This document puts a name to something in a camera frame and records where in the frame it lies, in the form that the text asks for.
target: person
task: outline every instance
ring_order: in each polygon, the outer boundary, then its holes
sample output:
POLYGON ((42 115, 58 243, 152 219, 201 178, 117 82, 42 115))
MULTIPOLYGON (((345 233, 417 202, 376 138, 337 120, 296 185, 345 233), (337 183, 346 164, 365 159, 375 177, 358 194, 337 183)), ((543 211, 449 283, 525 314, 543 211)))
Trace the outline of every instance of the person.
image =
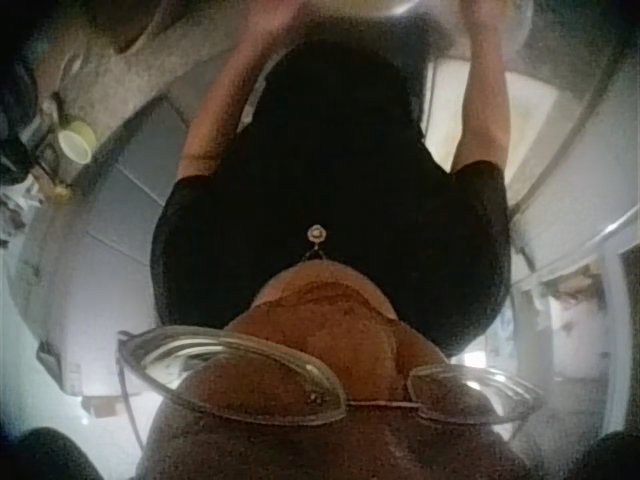
MULTIPOLYGON (((335 374, 350 401, 390 402, 408 400, 416 367, 446 364, 489 327, 510 273, 506 7, 501 0, 462 5, 471 69, 462 135, 445 172, 424 145, 401 72, 363 46, 311 40, 291 49, 238 132, 263 68, 306 15, 302 0, 249 2, 240 40, 191 124, 155 230, 161 325, 223 330, 302 352, 335 374)), ((249 379, 259 392, 268 383, 259 371, 221 381, 205 368, 181 388, 224 390, 249 379)), ((355 412, 322 429, 284 433, 228 422, 165 402, 139 474, 527 474, 495 436, 426 433, 393 412, 355 412)))

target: black t-shirt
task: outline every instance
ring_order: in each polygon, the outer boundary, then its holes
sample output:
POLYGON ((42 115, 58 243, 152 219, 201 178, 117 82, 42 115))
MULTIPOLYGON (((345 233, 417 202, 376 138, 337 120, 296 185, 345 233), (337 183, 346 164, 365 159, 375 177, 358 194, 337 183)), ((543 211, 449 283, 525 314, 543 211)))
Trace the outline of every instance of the black t-shirt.
MULTIPOLYGON (((502 171, 478 161, 446 173, 413 126, 409 102, 398 101, 402 89, 392 91, 397 84, 367 92, 318 70, 310 89, 296 55, 271 75, 254 122, 215 175, 175 185, 152 248, 161 321, 223 328, 300 262, 312 247, 307 231, 319 224, 329 259, 369 277, 401 320, 458 353, 490 326, 508 292, 502 171), (332 81, 342 96, 323 90, 332 81), (345 94, 345 83, 357 94, 345 94)), ((362 70, 350 75, 371 78, 362 70)))

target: eyeglasses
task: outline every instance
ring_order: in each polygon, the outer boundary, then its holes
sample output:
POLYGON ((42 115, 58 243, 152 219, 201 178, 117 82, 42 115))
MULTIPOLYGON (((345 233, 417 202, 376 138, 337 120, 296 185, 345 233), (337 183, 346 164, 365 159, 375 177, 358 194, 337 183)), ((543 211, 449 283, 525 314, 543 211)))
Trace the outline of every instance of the eyeglasses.
POLYGON ((410 402, 352 401, 320 360, 282 345, 201 327, 120 333, 118 378, 138 443, 124 368, 173 404, 196 413, 263 425, 317 426, 352 408, 411 409, 455 426, 524 421, 542 406, 539 390, 504 372, 461 365, 414 369, 410 402))

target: skin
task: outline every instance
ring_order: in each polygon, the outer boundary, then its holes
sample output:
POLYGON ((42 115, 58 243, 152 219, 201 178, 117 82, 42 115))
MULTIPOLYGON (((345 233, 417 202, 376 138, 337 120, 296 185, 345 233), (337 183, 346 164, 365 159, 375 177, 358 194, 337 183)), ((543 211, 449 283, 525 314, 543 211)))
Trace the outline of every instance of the skin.
MULTIPOLYGON (((500 44, 504 3, 462 3, 472 66, 453 169, 478 159, 504 168, 510 137, 500 44)), ((191 125, 178 178, 215 173, 262 68, 300 25, 303 4, 250 1, 238 46, 191 125)), ((409 400, 405 383, 411 370, 446 363, 445 357, 347 283, 302 283, 253 306, 227 330, 314 356, 334 371, 351 400, 409 400)), ((245 408, 264 408, 272 401, 296 408, 304 394, 291 389, 276 390, 272 395, 277 398, 243 395, 240 383, 261 391, 261 384, 278 385, 279 374, 261 371, 259 365, 245 365, 238 372, 234 368, 204 368, 180 388, 245 408)), ((406 412, 375 409, 350 411, 344 420, 323 427, 283 429, 194 417, 165 403, 145 459, 145 478, 198 478, 205 473, 207 478, 526 478, 523 463, 488 430, 434 428, 406 412), (207 463, 211 452, 216 453, 210 458, 215 468, 207 463)))

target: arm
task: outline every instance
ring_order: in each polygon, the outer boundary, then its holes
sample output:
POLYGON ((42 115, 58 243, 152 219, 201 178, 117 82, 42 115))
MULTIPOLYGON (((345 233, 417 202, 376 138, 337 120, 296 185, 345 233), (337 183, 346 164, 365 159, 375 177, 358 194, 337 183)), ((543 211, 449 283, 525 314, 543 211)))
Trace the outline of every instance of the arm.
POLYGON ((252 0, 241 40, 193 120, 178 179, 211 175, 236 135, 242 111, 264 65, 298 20, 301 0, 252 0))
POLYGON ((471 39, 471 70, 462 114, 462 137, 452 171, 478 160, 504 170, 509 156, 511 119, 502 54, 500 22, 504 0, 465 0, 471 39))

